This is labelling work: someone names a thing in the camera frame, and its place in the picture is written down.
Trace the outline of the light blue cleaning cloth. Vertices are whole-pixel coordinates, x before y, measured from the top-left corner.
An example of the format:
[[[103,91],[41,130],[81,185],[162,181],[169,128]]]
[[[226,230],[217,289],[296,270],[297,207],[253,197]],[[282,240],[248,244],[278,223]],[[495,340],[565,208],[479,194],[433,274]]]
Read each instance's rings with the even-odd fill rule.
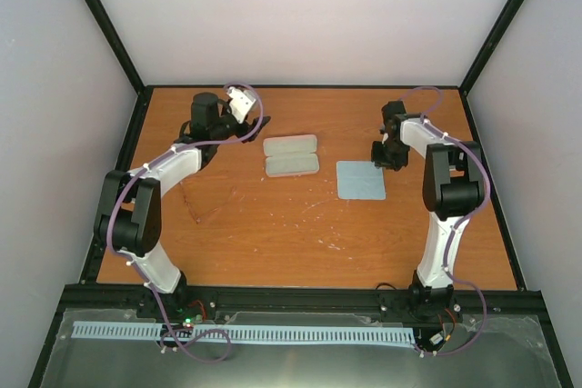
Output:
[[[369,161],[336,163],[337,195],[342,200],[382,201],[386,188],[381,168]]]

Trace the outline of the pink glasses case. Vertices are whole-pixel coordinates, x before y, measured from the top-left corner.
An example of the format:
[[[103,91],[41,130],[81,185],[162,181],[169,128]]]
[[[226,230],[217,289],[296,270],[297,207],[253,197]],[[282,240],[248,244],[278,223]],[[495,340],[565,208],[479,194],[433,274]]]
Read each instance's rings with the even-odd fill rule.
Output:
[[[267,138],[263,142],[265,171],[271,178],[316,174],[319,160],[314,134]]]

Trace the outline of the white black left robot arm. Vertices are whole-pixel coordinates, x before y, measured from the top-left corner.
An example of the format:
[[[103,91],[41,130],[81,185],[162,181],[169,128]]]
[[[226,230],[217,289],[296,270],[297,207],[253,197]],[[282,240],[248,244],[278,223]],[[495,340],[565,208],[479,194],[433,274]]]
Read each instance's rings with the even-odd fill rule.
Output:
[[[226,99],[210,92],[194,95],[190,119],[161,155],[131,171],[105,176],[97,206],[94,237],[125,258],[159,293],[156,304],[169,317],[187,311],[189,295],[180,289],[185,275],[169,259],[162,243],[163,196],[211,162],[222,144],[255,140],[270,121],[249,85],[227,85]]]

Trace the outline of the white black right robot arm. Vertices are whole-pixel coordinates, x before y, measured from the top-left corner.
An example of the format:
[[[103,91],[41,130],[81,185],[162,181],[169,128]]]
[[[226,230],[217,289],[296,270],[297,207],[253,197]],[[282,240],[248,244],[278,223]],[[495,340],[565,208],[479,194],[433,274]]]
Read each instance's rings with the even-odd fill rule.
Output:
[[[476,142],[461,142],[437,129],[403,102],[382,108],[383,138],[374,141],[371,161],[399,171],[411,151],[424,159],[422,198],[428,210],[426,247],[408,287],[408,311],[430,320],[453,306],[453,278],[458,247],[469,221],[489,200],[491,186]]]

